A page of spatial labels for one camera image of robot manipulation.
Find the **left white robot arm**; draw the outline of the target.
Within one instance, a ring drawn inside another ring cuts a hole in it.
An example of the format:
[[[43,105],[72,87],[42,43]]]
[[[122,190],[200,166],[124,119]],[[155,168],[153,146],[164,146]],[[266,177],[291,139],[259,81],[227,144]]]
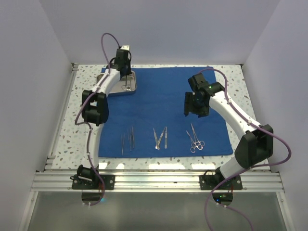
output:
[[[124,45],[117,49],[116,55],[106,66],[104,73],[96,85],[90,90],[82,92],[82,106],[75,119],[76,125],[89,127],[88,137],[85,144],[85,157],[77,169],[77,183],[83,183],[89,189],[95,189],[103,185],[103,180],[98,173],[97,167],[99,139],[109,117],[107,97],[112,88],[123,77],[131,74],[130,46]]]

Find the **large steel hemostat forceps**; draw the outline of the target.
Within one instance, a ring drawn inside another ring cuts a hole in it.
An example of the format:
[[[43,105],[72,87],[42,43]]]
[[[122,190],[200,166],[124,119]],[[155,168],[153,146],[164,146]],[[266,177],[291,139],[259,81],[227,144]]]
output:
[[[191,128],[192,128],[192,132],[193,132],[193,136],[194,136],[193,146],[194,146],[194,148],[197,148],[198,150],[202,150],[203,147],[205,146],[205,142],[198,139],[192,123],[191,123]]]

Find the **steel scalpel handle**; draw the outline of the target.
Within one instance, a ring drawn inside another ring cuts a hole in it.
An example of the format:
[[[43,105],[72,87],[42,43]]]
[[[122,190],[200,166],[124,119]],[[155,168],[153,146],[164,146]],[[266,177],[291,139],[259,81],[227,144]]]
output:
[[[165,127],[165,143],[164,148],[167,149],[167,126]]]
[[[158,138],[157,138],[155,129],[153,129],[153,132],[154,132],[154,140],[155,140],[155,149],[159,150],[160,148],[159,148],[159,145],[158,145]]]
[[[158,145],[159,145],[159,147],[160,147],[160,142],[161,142],[161,140],[162,140],[164,134],[165,134],[165,128],[164,128],[163,131],[161,132],[159,138],[157,137],[157,138],[158,138]]]

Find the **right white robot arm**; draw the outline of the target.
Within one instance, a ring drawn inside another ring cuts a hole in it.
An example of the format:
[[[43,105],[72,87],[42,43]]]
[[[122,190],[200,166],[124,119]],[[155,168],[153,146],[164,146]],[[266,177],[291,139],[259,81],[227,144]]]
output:
[[[219,82],[208,83],[202,73],[188,79],[191,92],[185,93],[184,115],[205,117],[214,109],[231,126],[239,138],[234,158],[200,180],[210,188],[225,189],[241,171],[269,158],[273,154],[273,129],[250,118],[228,95],[227,87]]]

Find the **small steel hemostat forceps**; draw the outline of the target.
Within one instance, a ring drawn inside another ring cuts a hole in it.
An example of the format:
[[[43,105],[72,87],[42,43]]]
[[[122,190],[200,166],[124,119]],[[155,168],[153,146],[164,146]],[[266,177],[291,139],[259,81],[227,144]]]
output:
[[[191,151],[191,153],[195,153],[195,152],[196,152],[196,150],[195,150],[195,149],[196,149],[195,142],[193,141],[193,139],[192,139],[190,133],[189,133],[188,131],[186,131],[186,133],[187,133],[187,135],[189,136],[190,141],[191,141],[190,151]]]

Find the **stainless steel instrument tray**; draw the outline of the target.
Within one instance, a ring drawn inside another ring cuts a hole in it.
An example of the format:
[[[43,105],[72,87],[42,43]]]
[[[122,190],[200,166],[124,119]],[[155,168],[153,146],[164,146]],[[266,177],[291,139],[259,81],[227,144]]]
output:
[[[130,84],[131,84],[131,91],[122,90],[123,83],[123,76],[120,77],[120,72],[116,70],[111,70],[108,73],[106,70],[105,73],[101,73],[97,76],[97,83],[92,88],[93,91],[98,89],[98,93],[104,93],[107,96],[116,96],[116,95],[126,95],[126,94],[133,94],[137,89],[137,82],[136,82],[136,73],[131,71],[130,76]]]

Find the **steel surgical scissors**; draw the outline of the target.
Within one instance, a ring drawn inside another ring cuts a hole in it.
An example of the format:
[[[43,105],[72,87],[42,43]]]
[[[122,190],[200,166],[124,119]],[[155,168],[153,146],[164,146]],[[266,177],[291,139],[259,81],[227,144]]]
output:
[[[131,91],[130,76],[125,76],[122,79],[123,79],[123,83],[124,83],[121,87],[122,90]]]

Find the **aluminium front rail frame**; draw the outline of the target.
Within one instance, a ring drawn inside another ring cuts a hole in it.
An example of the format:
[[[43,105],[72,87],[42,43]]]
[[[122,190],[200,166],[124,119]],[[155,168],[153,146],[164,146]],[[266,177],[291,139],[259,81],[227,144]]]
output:
[[[31,185],[33,192],[70,192],[73,190],[71,177],[74,171],[45,171],[35,174]],[[111,192],[162,192],[162,193],[205,193],[204,171],[199,170],[103,170],[110,175],[106,184]],[[247,171],[225,183],[222,192],[280,193],[284,186],[280,174],[266,170]]]

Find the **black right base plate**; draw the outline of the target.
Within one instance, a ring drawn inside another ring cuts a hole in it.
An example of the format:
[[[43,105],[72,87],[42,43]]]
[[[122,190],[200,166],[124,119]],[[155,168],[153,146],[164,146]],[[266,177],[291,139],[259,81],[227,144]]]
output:
[[[240,176],[225,180],[220,171],[207,170],[199,175],[199,184],[201,190],[212,190],[219,185],[218,190],[242,190],[242,180]]]

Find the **blue surgical drape cloth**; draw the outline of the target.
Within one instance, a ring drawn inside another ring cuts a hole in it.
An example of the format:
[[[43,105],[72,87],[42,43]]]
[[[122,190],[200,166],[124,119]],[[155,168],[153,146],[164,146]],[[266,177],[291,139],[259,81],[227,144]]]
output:
[[[162,158],[230,155],[231,147],[225,120],[215,111],[199,118],[184,115],[185,92],[191,88],[188,79],[203,67],[136,68],[137,89],[133,94],[108,97],[109,117],[103,127],[99,157],[106,158]],[[194,126],[202,150],[191,153]],[[134,128],[135,148],[129,150],[127,130]],[[159,138],[167,126],[160,149],[155,149],[154,132]],[[125,134],[124,155],[121,155],[121,135]]]

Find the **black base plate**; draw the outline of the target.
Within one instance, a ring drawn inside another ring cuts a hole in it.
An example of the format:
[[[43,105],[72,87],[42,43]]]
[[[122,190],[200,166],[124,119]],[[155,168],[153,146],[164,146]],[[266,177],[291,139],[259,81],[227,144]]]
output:
[[[242,190],[242,180],[240,176],[225,180],[220,171],[207,170],[199,175],[199,184],[201,190],[212,190],[219,185],[218,190]]]
[[[115,175],[100,175],[100,177],[104,181],[104,185],[102,181],[95,176],[94,181],[81,179],[77,175],[71,176],[70,180],[73,181],[72,189],[74,190],[97,190],[97,189],[105,189],[105,190],[113,190],[115,185]]]

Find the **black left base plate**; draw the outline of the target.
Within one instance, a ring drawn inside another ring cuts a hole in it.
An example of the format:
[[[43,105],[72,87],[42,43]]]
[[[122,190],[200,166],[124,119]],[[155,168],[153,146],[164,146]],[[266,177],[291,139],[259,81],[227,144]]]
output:
[[[72,189],[74,190],[97,190],[97,189],[105,189],[105,190],[113,190],[115,185],[115,175],[100,175],[100,177],[104,181],[104,185],[102,181],[95,176],[94,181],[81,179],[77,175],[71,176],[70,180],[73,181]]]

